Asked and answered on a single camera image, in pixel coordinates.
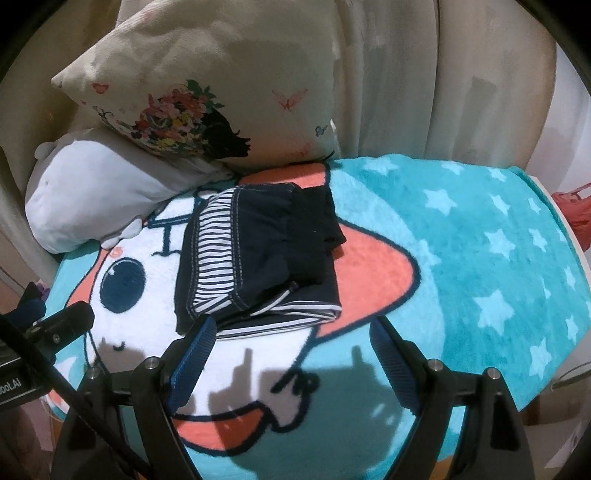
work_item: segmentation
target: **dark blue fabric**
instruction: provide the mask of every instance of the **dark blue fabric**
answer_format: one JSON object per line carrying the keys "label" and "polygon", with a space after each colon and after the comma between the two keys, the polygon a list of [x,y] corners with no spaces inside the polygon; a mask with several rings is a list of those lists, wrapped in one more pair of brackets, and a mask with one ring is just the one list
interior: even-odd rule
{"label": "dark blue fabric", "polygon": [[7,313],[4,318],[6,318],[13,327],[26,329],[37,320],[41,320],[45,316],[45,312],[45,302],[41,299],[33,299],[19,305],[16,309]]}

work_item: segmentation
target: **cartoon eye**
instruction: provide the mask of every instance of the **cartoon eye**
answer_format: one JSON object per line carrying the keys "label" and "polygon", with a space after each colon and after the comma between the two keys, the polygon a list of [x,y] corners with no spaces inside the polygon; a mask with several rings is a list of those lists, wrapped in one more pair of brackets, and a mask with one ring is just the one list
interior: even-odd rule
{"label": "cartoon eye", "polygon": [[100,282],[100,302],[110,312],[127,312],[138,303],[145,285],[144,266],[135,258],[120,258]]}

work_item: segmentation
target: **stuffed animal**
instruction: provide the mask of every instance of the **stuffed animal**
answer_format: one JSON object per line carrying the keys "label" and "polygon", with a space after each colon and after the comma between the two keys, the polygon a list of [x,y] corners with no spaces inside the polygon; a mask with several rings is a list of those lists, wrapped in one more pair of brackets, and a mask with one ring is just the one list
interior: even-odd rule
{"label": "stuffed animal", "polygon": [[39,145],[25,195],[33,235],[51,253],[88,240],[113,248],[175,195],[230,172],[199,158],[162,160],[106,128],[69,133]]}

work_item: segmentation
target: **floral print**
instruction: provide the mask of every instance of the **floral print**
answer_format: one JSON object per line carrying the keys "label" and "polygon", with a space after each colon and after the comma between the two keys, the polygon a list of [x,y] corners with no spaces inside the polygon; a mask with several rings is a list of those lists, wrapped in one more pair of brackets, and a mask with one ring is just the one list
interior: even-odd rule
{"label": "floral print", "polygon": [[219,113],[221,108],[210,87],[202,89],[195,80],[156,100],[148,95],[148,107],[133,125],[93,107],[104,123],[158,155],[204,155],[212,159],[248,156],[250,139],[232,131]]}

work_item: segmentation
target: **folded black garment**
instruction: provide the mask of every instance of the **folded black garment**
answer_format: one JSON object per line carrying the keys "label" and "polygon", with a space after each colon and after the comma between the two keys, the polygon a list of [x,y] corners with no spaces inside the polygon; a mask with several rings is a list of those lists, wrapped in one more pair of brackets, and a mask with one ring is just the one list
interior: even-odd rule
{"label": "folded black garment", "polygon": [[341,308],[332,251],[344,242],[327,187],[244,185],[211,197],[185,230],[177,333],[202,315],[226,336],[334,320]]}

